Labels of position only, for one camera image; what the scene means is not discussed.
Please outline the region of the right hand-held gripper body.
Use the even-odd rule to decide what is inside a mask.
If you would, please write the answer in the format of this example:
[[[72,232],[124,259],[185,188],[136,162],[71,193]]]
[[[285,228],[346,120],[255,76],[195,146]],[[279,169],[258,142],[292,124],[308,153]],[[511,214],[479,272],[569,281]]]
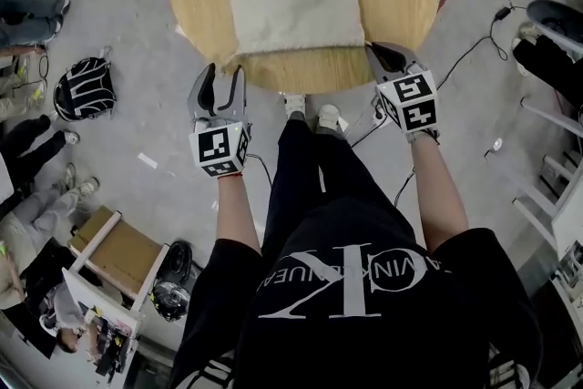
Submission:
[[[376,90],[384,111],[409,142],[420,133],[438,139],[438,99],[431,71],[414,71],[405,76],[381,74]]]

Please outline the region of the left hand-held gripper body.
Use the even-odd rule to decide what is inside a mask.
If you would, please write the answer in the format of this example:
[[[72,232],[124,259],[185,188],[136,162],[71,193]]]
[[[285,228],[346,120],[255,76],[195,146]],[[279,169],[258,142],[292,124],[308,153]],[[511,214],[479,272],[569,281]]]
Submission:
[[[251,142],[245,115],[192,117],[189,144],[194,163],[212,178],[241,174]]]

